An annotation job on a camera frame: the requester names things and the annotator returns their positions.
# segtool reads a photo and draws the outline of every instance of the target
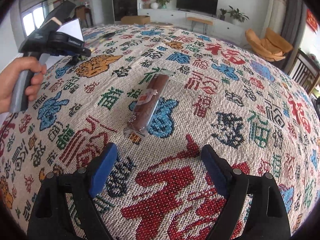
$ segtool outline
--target cardboard box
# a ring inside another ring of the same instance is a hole
[[[150,16],[146,15],[124,16],[121,18],[121,24],[149,24],[150,21]]]

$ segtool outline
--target blue gripper pad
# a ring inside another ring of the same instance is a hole
[[[229,190],[226,177],[221,172],[218,164],[216,163],[212,155],[216,155],[216,159],[219,158],[219,156],[215,152],[211,152],[211,149],[212,148],[210,145],[205,145],[202,147],[201,160],[204,163],[204,166],[206,167],[218,194],[224,196],[225,199],[228,199]]]
[[[107,177],[116,162],[117,154],[118,149],[114,143],[108,143],[107,147],[103,149],[101,155],[105,155],[105,157],[100,162],[99,167],[91,178],[89,194],[92,198],[95,198],[97,194],[102,192],[104,185],[106,184]]]

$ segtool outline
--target television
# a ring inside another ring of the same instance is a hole
[[[218,0],[177,0],[177,8],[216,15]]]

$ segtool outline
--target human hand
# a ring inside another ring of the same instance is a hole
[[[39,72],[31,79],[31,86],[28,86],[25,91],[29,101],[36,99],[43,75],[47,71],[46,65],[41,65],[35,57],[16,58],[0,73],[0,114],[9,111],[14,85],[20,72],[28,69],[34,73]]]

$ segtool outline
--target black cable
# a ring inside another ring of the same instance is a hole
[[[15,117],[15,114],[12,114],[12,117],[11,117],[10,121],[7,122],[6,125],[4,126],[4,129],[3,129],[3,131],[2,131],[2,133],[1,133],[1,135],[0,135],[0,145],[1,145],[1,141],[2,141],[2,137],[3,137],[3,135],[4,135],[4,132],[5,132],[5,130],[8,128],[9,123],[12,122],[12,119],[13,119],[14,117]]]

